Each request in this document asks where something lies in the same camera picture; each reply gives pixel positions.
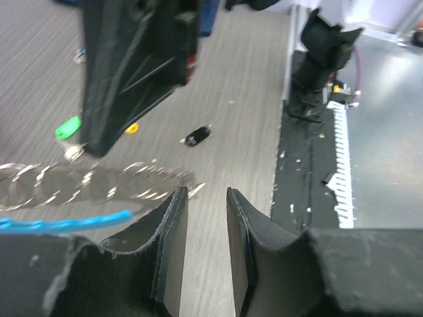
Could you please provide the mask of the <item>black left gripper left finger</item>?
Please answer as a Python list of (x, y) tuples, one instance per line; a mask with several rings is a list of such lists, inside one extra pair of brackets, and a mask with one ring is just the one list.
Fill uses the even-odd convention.
[(100, 244), (81, 236), (1, 237), (2, 316), (178, 316), (188, 190)]

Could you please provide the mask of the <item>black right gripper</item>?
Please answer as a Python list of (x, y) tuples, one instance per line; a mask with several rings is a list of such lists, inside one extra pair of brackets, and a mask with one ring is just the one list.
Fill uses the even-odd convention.
[(188, 84), (199, 1), (82, 1), (86, 74), (80, 142), (104, 157), (123, 132)]

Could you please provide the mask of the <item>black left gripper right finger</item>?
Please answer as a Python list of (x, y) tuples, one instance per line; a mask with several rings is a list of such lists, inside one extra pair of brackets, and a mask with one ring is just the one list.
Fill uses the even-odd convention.
[(227, 190), (237, 316), (421, 316), (422, 231), (293, 234)]

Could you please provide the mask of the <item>yellow tag key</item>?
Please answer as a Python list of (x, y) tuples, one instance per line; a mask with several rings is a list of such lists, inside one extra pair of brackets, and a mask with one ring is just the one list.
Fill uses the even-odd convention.
[(133, 123), (132, 125), (130, 125), (124, 133), (128, 134), (128, 135), (132, 135), (135, 134), (139, 129), (139, 124), (138, 123)]

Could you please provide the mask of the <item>black tag key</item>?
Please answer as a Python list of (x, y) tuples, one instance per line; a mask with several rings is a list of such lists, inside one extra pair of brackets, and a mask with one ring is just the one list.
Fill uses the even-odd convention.
[(181, 139), (180, 143), (188, 147), (195, 147), (212, 134), (211, 128), (212, 124), (200, 126)]

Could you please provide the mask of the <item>blue tag key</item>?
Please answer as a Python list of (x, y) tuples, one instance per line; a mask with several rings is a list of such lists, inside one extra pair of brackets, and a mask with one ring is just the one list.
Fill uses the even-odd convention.
[(85, 63), (86, 62), (86, 53), (85, 48), (79, 48), (75, 52), (75, 56), (73, 57), (73, 62), (77, 65)]

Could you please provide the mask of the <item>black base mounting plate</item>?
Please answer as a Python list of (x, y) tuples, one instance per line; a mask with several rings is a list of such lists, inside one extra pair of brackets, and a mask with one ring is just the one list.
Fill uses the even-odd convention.
[(289, 88), (284, 100), (271, 219), (293, 234), (336, 228), (334, 113), (323, 93), (303, 96)]

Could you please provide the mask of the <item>dark blue tray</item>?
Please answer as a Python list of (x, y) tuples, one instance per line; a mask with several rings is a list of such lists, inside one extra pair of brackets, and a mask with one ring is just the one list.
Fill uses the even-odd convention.
[[(54, 3), (61, 3), (74, 7), (79, 6), (79, 0), (54, 0)], [(202, 2), (200, 18), (200, 36), (209, 37), (212, 34), (213, 24), (219, 8), (218, 0), (205, 0)]]

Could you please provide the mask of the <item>green tag key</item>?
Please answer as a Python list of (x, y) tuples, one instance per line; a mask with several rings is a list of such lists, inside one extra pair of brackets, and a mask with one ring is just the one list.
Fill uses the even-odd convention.
[(73, 116), (61, 124), (55, 132), (56, 141), (63, 149), (63, 157), (67, 162), (76, 162), (84, 153), (84, 146), (87, 143), (70, 143), (69, 139), (74, 136), (81, 127), (79, 116)]

